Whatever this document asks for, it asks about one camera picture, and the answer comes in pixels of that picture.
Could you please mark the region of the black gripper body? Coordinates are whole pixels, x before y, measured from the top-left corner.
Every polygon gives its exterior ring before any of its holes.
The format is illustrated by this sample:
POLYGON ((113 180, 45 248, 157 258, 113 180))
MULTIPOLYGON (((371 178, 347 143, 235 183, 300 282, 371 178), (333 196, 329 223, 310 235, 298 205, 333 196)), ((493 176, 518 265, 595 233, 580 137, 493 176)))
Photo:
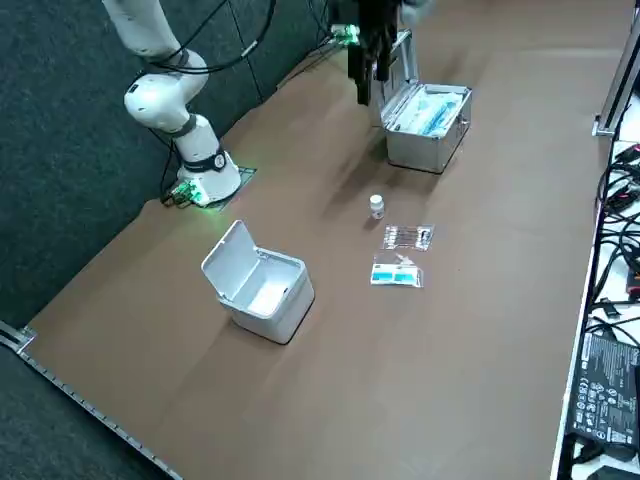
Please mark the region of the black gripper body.
POLYGON ((359 0, 357 5, 358 26, 365 39, 396 39, 400 0, 359 0))

